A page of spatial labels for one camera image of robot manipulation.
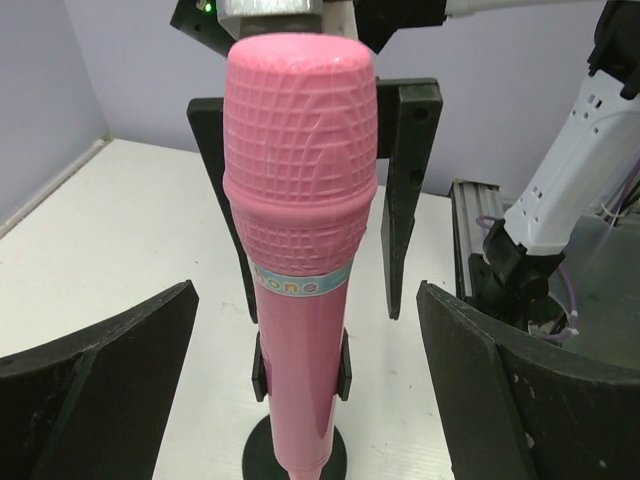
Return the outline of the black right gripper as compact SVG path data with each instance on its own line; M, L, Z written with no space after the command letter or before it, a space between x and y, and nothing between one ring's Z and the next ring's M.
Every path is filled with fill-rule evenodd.
M218 21L215 1L179 0L170 25L219 55L227 55L235 43Z

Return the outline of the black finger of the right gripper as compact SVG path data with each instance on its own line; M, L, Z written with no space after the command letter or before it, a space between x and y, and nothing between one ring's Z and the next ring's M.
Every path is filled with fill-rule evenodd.
M187 118L236 249L250 319L253 323L257 323L255 290L248 258L234 224L230 203L223 188L225 172L223 99L192 99L187 107Z
M443 108L431 78L377 81L378 153L389 161L381 224L389 317L401 311L405 258Z

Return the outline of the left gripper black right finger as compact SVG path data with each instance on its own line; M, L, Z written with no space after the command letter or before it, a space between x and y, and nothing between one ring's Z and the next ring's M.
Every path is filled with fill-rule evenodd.
M539 340L428 282L417 308L455 478L638 478L638 371Z

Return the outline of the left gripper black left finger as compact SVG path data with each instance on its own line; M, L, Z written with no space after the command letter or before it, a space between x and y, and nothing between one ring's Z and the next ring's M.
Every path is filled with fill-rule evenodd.
M184 281L2 357L2 478L152 478L198 303Z

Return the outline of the pink toy microphone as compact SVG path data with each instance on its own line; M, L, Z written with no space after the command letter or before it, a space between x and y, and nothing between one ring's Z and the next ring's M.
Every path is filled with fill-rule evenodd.
M268 362L341 339L377 189L376 76L360 42L248 37L230 50L223 187L249 260Z

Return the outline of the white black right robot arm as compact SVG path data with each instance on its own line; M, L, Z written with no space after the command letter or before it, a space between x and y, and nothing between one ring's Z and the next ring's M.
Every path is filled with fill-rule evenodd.
M240 38L272 32L324 32L380 52L401 29L496 10L496 1L181 1L171 25L219 55ZM464 256L463 296L478 310L524 326L537 317L583 211L607 189L639 141L639 5L606 3L589 70L572 111L533 178L490 229L479 254ZM401 308L404 261L438 107L411 107L434 82L378 85L378 154L390 162L381 230L387 308Z

